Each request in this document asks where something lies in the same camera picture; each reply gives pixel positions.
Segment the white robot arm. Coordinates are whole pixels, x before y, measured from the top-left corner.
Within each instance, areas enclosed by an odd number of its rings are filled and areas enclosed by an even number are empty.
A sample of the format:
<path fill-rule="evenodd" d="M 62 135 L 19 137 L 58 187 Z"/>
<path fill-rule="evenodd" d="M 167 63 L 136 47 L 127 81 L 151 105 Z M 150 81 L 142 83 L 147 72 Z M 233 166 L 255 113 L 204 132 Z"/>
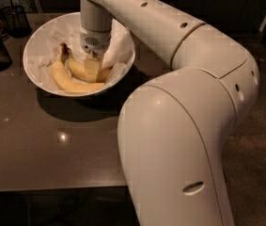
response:
<path fill-rule="evenodd" d="M 230 132 L 258 96 L 238 42 L 159 0 L 87 0 L 171 69 L 137 88 L 118 118 L 120 159 L 141 226 L 234 226 L 222 166 Z"/>

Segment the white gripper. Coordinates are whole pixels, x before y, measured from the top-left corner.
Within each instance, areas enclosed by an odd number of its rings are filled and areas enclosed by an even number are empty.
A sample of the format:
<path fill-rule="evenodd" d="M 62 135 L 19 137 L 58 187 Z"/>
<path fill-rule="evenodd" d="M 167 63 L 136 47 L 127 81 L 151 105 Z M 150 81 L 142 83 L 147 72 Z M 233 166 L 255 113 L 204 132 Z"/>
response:
<path fill-rule="evenodd" d="M 84 28 L 80 26 L 80 45 L 83 51 L 93 57 L 103 57 L 108 50 L 111 41 L 112 26 L 103 30 Z M 86 80 L 96 82 L 101 71 L 102 64 L 97 58 L 87 57 L 84 60 Z"/>

